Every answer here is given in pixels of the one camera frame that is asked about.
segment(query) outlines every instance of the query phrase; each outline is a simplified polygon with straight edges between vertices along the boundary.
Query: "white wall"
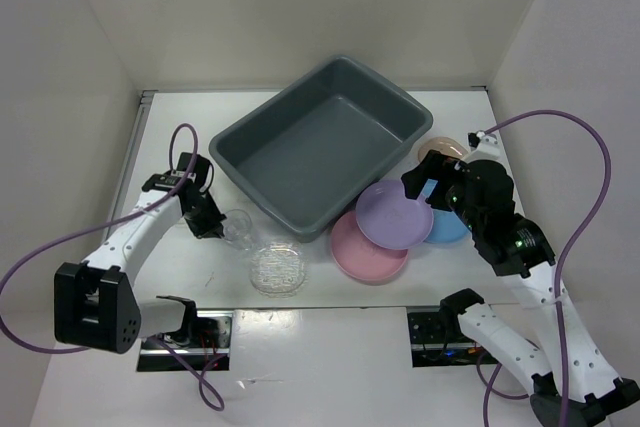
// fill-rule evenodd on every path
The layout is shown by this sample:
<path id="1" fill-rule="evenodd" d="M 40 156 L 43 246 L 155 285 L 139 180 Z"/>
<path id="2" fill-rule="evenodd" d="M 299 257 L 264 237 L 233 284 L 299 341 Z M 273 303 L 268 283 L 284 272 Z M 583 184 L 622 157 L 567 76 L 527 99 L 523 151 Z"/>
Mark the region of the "white wall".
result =
<path id="1" fill-rule="evenodd" d="M 353 54 L 403 86 L 485 85 L 530 0 L 90 0 L 139 88 L 285 86 Z"/>
<path id="2" fill-rule="evenodd" d="M 535 0 L 491 84 L 500 119 L 532 109 L 579 115 L 613 157 L 609 196 L 570 256 L 565 279 L 609 360 L 640 381 L 640 0 Z M 529 119 L 503 134 L 522 202 L 559 253 L 595 201 L 602 160 L 568 121 Z M 640 407 L 617 427 L 638 424 Z"/>
<path id="3" fill-rule="evenodd" d="M 105 219 L 137 100 L 86 0 L 0 0 L 0 8 L 4 274 L 45 241 Z M 61 247 L 16 275 L 0 300 L 7 323 L 52 346 L 53 272 L 94 241 Z M 28 425 L 49 357 L 0 335 L 0 359 L 0 424 Z"/>

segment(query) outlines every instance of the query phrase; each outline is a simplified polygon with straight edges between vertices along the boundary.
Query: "pink plate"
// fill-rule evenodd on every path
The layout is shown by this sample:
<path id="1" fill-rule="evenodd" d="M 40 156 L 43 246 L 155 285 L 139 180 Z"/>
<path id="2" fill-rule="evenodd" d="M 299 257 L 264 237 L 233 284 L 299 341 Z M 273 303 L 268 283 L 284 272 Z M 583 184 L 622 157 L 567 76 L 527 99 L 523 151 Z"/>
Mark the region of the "pink plate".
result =
<path id="1" fill-rule="evenodd" d="M 360 231 L 356 213 L 347 212 L 331 232 L 331 253 L 345 274 L 377 284 L 390 280 L 402 269 L 409 251 L 374 244 Z"/>

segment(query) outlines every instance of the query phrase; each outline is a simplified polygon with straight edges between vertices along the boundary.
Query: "gray bin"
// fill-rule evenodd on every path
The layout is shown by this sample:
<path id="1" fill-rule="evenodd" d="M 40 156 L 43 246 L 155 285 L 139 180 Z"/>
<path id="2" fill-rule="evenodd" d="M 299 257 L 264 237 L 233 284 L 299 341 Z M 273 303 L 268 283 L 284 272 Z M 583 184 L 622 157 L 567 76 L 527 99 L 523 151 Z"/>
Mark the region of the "gray bin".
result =
<path id="1" fill-rule="evenodd" d="M 337 56 L 220 132 L 209 151 L 260 209 L 310 242 L 432 124 L 404 90 Z"/>

